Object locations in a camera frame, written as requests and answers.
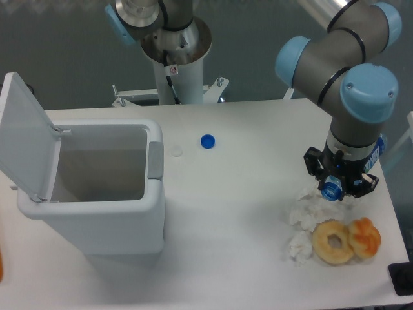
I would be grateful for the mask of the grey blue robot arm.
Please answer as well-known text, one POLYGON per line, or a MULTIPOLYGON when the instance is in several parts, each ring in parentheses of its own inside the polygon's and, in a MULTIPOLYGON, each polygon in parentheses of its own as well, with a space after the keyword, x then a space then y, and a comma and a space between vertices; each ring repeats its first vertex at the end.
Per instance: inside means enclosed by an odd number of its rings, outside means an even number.
MULTIPOLYGON (((382 150, 380 130, 398 96, 396 77, 370 59, 400 36, 402 21, 390 4, 364 1, 302 1, 326 30, 318 42, 297 36, 284 44, 276 75, 332 117, 323 150, 304 156, 307 171, 329 201, 371 193, 370 174, 382 150)), ((191 1, 112 1, 105 13, 121 40, 140 42, 151 60, 162 105, 207 103, 203 60, 212 37, 191 1)))

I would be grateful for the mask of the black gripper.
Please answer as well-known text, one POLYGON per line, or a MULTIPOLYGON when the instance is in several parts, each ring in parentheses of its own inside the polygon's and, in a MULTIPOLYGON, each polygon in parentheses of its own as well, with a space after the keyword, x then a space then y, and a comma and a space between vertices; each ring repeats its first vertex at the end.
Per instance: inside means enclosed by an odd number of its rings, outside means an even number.
POLYGON ((349 196, 360 198, 374 191, 379 183, 379 178, 363 173, 365 159, 345 160, 333 153, 327 144, 323 151, 309 147, 303 156, 307 172, 318 181, 317 188, 323 189, 325 179, 334 176, 341 181, 342 191, 347 191, 349 196))

